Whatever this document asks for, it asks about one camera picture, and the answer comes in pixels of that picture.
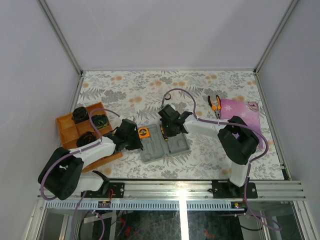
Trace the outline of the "orange tape measure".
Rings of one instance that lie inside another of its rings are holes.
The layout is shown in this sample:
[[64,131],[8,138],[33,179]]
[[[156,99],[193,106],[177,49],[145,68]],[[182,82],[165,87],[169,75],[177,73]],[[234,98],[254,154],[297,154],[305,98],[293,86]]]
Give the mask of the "orange tape measure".
[[149,138],[150,132],[147,127],[141,127],[138,129],[138,135],[140,139]]

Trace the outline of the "yellow black screwdriver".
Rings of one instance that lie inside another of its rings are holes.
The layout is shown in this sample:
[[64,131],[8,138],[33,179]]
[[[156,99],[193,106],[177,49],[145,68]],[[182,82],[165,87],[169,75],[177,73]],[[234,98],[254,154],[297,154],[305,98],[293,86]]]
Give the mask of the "yellow black screwdriver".
[[164,140],[167,142],[169,140],[169,138],[167,136],[166,128],[163,125],[161,125],[160,126],[160,130],[161,130],[161,133],[162,133],[162,136],[163,136]]

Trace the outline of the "grey plastic tool case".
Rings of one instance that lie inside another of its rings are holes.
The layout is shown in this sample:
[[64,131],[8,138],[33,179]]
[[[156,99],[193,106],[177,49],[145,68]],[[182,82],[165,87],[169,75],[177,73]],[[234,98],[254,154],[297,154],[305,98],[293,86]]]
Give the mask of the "grey plastic tool case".
[[148,128],[150,137],[141,139],[143,150],[139,150],[141,161],[148,164],[190,152],[190,146],[184,133],[168,137],[165,141],[161,132],[161,124],[143,126]]

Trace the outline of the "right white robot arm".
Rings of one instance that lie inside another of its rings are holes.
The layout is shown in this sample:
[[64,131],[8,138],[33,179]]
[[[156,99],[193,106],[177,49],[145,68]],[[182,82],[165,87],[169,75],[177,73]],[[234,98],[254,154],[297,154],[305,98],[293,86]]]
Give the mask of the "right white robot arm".
[[229,120],[196,118],[192,112],[179,113],[169,104],[158,112],[164,136],[175,137],[178,134],[199,134],[220,141],[228,159],[231,160],[231,175],[228,192],[233,197],[240,197],[246,191],[246,178],[249,160],[256,152],[259,139],[238,116]]

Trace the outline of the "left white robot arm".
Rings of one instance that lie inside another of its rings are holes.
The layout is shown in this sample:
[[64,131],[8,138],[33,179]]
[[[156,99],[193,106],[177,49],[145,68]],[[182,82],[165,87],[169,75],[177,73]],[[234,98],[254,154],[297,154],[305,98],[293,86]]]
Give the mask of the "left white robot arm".
[[74,193],[86,197],[105,197],[111,193],[110,180],[103,173],[83,169],[96,161],[122,150],[142,149],[137,124],[123,119],[115,132],[74,149],[57,148],[38,177],[40,195],[47,201],[63,201]]

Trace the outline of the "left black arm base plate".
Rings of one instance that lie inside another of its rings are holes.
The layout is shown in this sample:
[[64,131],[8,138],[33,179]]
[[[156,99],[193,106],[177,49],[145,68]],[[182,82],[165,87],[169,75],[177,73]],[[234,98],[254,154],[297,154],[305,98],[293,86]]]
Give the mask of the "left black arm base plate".
[[99,196],[101,198],[121,199],[124,197],[124,193],[125,193],[124,182],[109,182],[109,183],[105,183],[101,187],[101,193],[99,194]]

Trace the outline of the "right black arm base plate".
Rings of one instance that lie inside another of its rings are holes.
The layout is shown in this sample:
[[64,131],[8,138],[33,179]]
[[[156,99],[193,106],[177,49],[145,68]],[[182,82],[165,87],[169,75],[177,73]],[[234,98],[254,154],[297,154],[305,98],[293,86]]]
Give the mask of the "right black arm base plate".
[[246,185],[238,187],[229,180],[212,180],[211,192],[216,199],[243,199],[246,193],[247,199],[257,199],[258,192],[256,184],[249,182]]

